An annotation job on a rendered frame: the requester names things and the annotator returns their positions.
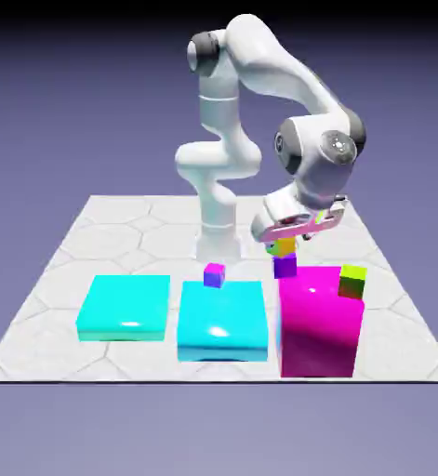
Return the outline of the small yellow-green cube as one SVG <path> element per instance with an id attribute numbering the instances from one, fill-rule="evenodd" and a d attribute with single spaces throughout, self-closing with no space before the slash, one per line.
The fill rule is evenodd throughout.
<path id="1" fill-rule="evenodd" d="M 339 273 L 338 295 L 362 300 L 365 290 L 367 268 L 350 264 L 342 265 Z"/>

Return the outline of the large magenta box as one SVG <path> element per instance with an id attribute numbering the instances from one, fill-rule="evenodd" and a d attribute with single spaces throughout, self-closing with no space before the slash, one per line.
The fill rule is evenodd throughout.
<path id="1" fill-rule="evenodd" d="M 277 351 L 282 377 L 351 377 L 365 310 L 338 295 L 341 266 L 299 266 L 279 280 Z"/>

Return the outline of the small magenta cube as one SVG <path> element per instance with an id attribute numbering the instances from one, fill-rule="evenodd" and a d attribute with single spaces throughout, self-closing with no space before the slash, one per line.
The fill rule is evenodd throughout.
<path id="1" fill-rule="evenodd" d="M 223 264 L 211 262 L 204 269 L 204 286 L 221 288 L 225 281 L 226 267 Z"/>

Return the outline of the small purple cube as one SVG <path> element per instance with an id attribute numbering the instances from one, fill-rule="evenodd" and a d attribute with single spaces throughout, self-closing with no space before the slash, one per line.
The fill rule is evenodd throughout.
<path id="1" fill-rule="evenodd" d="M 275 279 L 291 278 L 297 275 L 297 255 L 290 253 L 283 257 L 274 256 L 273 275 Z"/>

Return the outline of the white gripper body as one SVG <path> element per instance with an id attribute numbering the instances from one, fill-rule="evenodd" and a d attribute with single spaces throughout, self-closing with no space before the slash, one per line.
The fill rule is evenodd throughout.
<path id="1" fill-rule="evenodd" d="M 263 197 L 262 208 L 254 217 L 250 231 L 258 243 L 270 244 L 278 239 L 313 236 L 335 228 L 341 222 L 347 204 L 346 195 L 335 195 L 326 208 L 310 209 L 298 199 L 295 184 Z"/>

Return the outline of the large cyan box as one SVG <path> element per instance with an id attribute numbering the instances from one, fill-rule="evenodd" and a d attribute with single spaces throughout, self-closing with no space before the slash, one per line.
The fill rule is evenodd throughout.
<path id="1" fill-rule="evenodd" d="M 81 341 L 162 341 L 168 275 L 97 275 L 76 319 Z"/>
<path id="2" fill-rule="evenodd" d="M 177 329 L 181 362 L 265 362 L 268 345 L 260 281 L 229 281 L 220 288 L 183 284 Z"/>

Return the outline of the small orange cube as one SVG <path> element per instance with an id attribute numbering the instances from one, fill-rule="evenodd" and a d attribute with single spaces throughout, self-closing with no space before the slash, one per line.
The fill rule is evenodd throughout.
<path id="1" fill-rule="evenodd" d="M 294 237 L 279 238 L 267 243 L 265 248 L 270 255 L 283 258 L 296 253 L 296 239 Z"/>

